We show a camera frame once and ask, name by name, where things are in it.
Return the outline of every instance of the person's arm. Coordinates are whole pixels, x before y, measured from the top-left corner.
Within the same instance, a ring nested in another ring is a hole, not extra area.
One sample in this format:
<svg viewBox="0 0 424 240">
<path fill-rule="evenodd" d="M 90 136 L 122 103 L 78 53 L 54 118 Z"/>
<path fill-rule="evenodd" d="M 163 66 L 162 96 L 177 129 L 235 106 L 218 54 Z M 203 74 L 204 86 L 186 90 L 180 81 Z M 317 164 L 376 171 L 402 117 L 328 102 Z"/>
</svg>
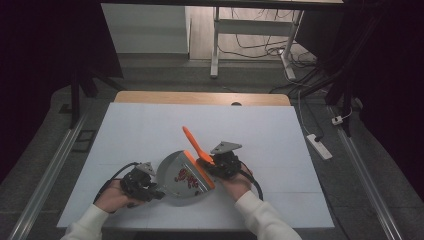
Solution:
<svg viewBox="0 0 424 240">
<path fill-rule="evenodd" d="M 277 210 L 269 203 L 261 201 L 252 191 L 246 192 L 235 204 L 243 215 L 246 227 L 259 240 L 299 240 L 293 228 L 285 223 Z"/>
<path fill-rule="evenodd" d="M 84 215 L 69 225 L 61 240 L 100 240 L 103 223 L 109 217 L 109 213 L 117 211 L 128 204 L 140 205 L 143 202 L 129 198 L 122 192 L 119 180 L 114 180 L 102 193 L 97 201 L 92 204 Z"/>
<path fill-rule="evenodd" d="M 258 236 L 259 240 L 301 239 L 299 234 L 282 220 L 277 210 L 250 191 L 252 184 L 247 178 L 238 174 L 231 180 L 221 179 L 221 183 L 236 201 L 235 207 L 244 217 L 246 227 Z"/>
</svg>

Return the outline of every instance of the white wall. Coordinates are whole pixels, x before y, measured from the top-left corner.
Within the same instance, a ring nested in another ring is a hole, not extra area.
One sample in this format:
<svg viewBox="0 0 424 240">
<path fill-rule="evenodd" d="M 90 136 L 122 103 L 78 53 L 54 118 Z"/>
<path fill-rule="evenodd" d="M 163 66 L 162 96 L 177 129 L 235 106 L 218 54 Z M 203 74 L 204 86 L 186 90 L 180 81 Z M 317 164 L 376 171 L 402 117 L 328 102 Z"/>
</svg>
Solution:
<svg viewBox="0 0 424 240">
<path fill-rule="evenodd" d="M 117 53 L 188 53 L 186 7 L 102 4 Z"/>
</svg>

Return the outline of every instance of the power strip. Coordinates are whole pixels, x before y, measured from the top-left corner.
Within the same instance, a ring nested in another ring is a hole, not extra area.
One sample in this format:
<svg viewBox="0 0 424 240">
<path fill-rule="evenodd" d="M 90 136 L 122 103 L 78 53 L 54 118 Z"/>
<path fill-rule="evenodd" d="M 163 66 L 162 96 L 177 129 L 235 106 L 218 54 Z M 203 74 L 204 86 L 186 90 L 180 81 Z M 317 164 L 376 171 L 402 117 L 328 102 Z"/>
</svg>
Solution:
<svg viewBox="0 0 424 240">
<path fill-rule="evenodd" d="M 343 123 L 343 118 L 341 116 L 335 117 L 331 119 L 331 122 L 333 123 L 333 125 L 339 125 L 341 123 Z"/>
<path fill-rule="evenodd" d="M 315 142 L 315 134 L 310 134 L 306 136 L 306 139 L 309 140 L 309 143 L 312 145 L 312 147 L 315 148 L 315 150 L 318 152 L 318 154 L 321 156 L 322 159 L 328 160 L 333 157 L 331 153 L 327 150 L 327 148 L 320 142 Z"/>
</svg>

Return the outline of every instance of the white table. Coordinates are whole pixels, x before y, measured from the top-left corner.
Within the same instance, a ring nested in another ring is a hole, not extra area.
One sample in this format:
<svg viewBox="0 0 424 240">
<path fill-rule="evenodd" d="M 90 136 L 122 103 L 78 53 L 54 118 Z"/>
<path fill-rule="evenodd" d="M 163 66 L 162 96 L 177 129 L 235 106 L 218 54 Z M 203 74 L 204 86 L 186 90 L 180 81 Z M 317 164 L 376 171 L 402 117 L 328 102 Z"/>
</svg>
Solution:
<svg viewBox="0 0 424 240">
<path fill-rule="evenodd" d="M 190 93 L 176 95 L 181 100 Z M 205 94 L 206 99 L 213 95 Z M 231 102 L 237 95 L 243 94 L 220 93 L 218 99 Z M 205 150 L 220 141 L 242 144 L 235 153 L 253 170 L 264 199 L 282 213 L 290 226 L 334 226 L 291 106 L 122 102 L 110 105 L 57 226 L 67 227 L 79 219 L 103 183 L 127 163 L 150 161 L 157 169 L 167 155 L 177 150 L 187 149 L 195 155 L 181 129 L 183 125 Z M 245 230 L 234 202 L 219 183 L 216 185 L 215 190 L 199 198 L 165 197 L 135 209 L 121 209 L 104 226 L 133 230 Z"/>
</svg>

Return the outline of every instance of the gray floor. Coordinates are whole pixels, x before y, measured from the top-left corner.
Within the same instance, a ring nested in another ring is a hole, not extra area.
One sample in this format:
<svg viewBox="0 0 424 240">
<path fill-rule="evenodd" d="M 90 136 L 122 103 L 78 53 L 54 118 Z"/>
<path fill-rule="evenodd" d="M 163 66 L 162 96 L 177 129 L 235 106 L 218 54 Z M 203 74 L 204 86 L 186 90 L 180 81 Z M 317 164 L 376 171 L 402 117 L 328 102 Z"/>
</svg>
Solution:
<svg viewBox="0 0 424 240">
<path fill-rule="evenodd" d="M 184 59 L 121 59 L 125 80 L 117 82 L 129 90 L 145 91 L 194 91 L 268 93 L 286 82 L 281 63 L 221 62 L 219 78 L 209 78 L 207 61 Z M 296 69 L 298 76 L 307 69 Z M 97 131 L 108 104 L 117 91 L 96 80 L 100 90 L 96 98 L 81 97 L 83 107 L 91 105 L 87 122 L 82 130 Z M 287 93 L 287 89 L 275 94 Z M 310 154 L 325 191 L 336 228 L 298 229 L 303 239 L 387 239 L 378 216 L 355 172 L 351 160 L 332 126 L 331 114 L 319 91 L 301 102 L 304 126 L 310 132 L 320 130 L 316 117 L 325 133 L 322 142 L 334 158 L 322 161 L 310 148 Z M 292 105 L 299 112 L 298 102 Z M 57 91 L 51 101 L 51 109 L 37 135 L 22 155 L 18 164 L 0 186 L 0 239 L 6 239 L 25 208 L 47 165 L 52 159 L 70 124 L 70 114 L 59 113 L 63 104 L 70 104 L 69 87 Z M 353 139 L 375 183 L 385 199 L 404 239 L 424 239 L 424 203 L 408 184 L 394 161 L 359 120 L 360 108 L 355 106 L 351 117 Z M 27 239 L 59 239 L 63 229 L 57 229 L 60 218 L 80 170 L 88 155 L 83 150 L 87 143 L 75 143 L 50 195 L 32 227 Z M 167 233 L 136 233 L 114 229 L 104 230 L 104 239 L 198 239 L 208 235 L 170 235 Z M 252 235 L 209 235 L 210 238 L 254 239 Z"/>
</svg>

